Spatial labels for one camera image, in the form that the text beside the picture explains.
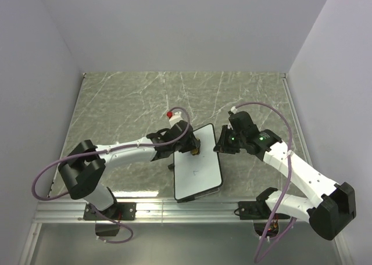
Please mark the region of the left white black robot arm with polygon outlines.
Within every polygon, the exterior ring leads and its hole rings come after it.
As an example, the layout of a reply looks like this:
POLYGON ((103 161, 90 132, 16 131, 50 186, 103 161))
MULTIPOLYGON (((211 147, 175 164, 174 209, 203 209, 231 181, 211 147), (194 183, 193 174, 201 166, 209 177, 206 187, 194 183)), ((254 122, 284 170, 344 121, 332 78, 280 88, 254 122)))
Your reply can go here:
POLYGON ((84 199, 105 220, 116 218, 119 204, 110 188, 99 183, 104 172, 137 162, 168 158, 175 152, 197 155, 201 141, 186 122, 176 123, 138 140, 118 145, 94 145, 91 140, 79 143, 69 154, 71 159, 58 166, 68 194, 84 199))

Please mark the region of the white whiteboard black frame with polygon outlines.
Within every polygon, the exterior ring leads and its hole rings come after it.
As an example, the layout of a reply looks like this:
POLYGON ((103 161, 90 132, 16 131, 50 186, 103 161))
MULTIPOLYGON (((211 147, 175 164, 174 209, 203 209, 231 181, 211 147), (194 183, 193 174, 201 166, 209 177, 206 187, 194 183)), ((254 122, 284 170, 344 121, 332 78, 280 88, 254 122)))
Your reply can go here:
POLYGON ((174 199, 177 203, 196 200, 202 196, 219 192, 223 176, 216 146, 214 125, 209 123, 194 131, 200 139, 199 154, 176 152, 168 169, 173 172, 174 199))

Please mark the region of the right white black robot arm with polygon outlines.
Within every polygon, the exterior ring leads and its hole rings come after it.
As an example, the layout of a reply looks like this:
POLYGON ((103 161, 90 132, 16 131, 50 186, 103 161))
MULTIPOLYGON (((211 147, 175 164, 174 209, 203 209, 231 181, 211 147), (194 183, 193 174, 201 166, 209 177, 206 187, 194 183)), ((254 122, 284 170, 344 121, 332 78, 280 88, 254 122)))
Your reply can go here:
POLYGON ((241 219, 268 219, 273 214, 281 219, 294 217, 309 223, 319 236, 331 241, 356 217, 354 188, 347 182, 339 184, 322 175, 289 151, 286 143, 272 131, 255 130, 245 137, 243 132, 224 125, 214 151, 236 154, 242 149, 279 171, 303 196, 286 194, 277 208, 281 191, 269 187, 256 200, 239 202, 241 219))

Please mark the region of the yellow black whiteboard eraser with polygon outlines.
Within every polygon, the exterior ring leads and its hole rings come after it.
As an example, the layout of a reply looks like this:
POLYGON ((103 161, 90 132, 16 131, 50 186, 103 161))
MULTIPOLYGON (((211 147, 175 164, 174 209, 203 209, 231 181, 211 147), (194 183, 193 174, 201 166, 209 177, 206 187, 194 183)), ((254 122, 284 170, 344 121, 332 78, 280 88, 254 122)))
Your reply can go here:
POLYGON ((200 149, 199 148, 195 148, 195 149, 193 149, 193 150, 190 151, 190 154, 192 156, 199 155, 200 154, 200 149))

